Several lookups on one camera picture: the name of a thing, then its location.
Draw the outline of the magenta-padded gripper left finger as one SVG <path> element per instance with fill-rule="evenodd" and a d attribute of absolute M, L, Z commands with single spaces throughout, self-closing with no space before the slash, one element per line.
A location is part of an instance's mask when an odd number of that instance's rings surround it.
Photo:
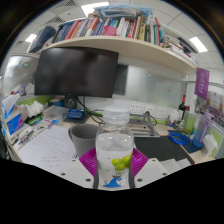
<path fill-rule="evenodd" d="M 59 176 L 84 188 L 92 189 L 97 174 L 96 149 L 93 148 L 79 159 L 72 159 Z"/>

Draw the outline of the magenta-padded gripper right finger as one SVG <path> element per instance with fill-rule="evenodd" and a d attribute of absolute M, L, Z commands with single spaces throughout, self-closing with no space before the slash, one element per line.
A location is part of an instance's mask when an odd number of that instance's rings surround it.
<path fill-rule="evenodd" d="M 146 186 L 168 174 L 169 172 L 156 158 L 149 159 L 139 150 L 133 150 L 129 173 L 131 189 Z"/>

